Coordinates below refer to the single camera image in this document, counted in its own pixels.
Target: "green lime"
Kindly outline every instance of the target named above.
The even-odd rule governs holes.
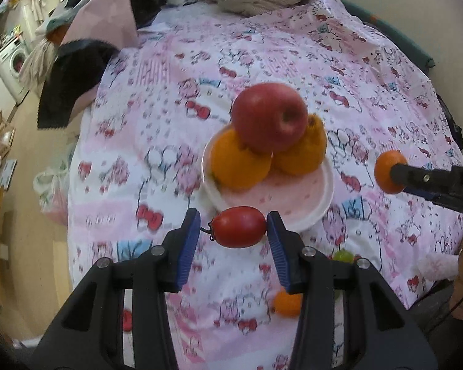
[[[351,264],[355,260],[355,255],[346,249],[341,249],[332,255],[332,260]]]

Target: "red apple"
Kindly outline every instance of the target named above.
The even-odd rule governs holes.
[[[231,123],[242,142],[259,153],[285,151],[300,140],[307,107],[296,90],[282,83],[259,83],[238,95]]]

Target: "bolt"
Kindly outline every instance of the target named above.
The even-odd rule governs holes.
[[[301,254],[303,254],[304,256],[307,256],[307,257],[313,257],[313,256],[315,256],[315,253],[317,253],[317,251],[315,250],[315,248],[312,248],[311,246],[305,246],[301,250]]]
[[[111,259],[109,259],[108,257],[102,257],[96,261],[96,266],[98,268],[105,268],[105,267],[108,267],[111,262],[112,262]]]
[[[362,268],[364,270],[370,268],[370,262],[366,259],[366,258],[359,258],[357,261],[356,261],[356,265],[359,267],[359,268]]]
[[[161,256],[165,253],[165,248],[161,245],[156,245],[151,248],[151,254],[153,256]]]

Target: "pink plate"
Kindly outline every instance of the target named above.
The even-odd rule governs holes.
[[[209,155],[221,129],[204,148],[202,155],[203,184],[212,204],[223,211],[235,206],[252,206],[264,215],[276,210],[290,231],[301,232],[312,227],[326,213],[334,196],[334,179],[327,159],[313,173],[289,176],[271,170],[267,178],[245,192],[234,192],[219,186],[211,175]]]

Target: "orange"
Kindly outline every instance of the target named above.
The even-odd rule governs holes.
[[[223,132],[211,150],[211,171],[216,180],[232,190],[250,189],[271,168],[271,153],[255,153],[240,141],[234,129]]]
[[[321,118],[309,114],[307,130],[287,151],[275,153],[272,166],[289,175],[305,175],[315,171],[327,150],[327,135]]]
[[[408,164],[399,150],[389,150],[382,153],[375,162],[373,171],[380,189],[391,195],[400,193],[404,189],[404,185],[398,185],[391,179],[391,168],[394,164]]]
[[[285,290],[280,290],[273,301],[276,313],[283,317],[295,318],[300,315],[302,294],[290,295]]]

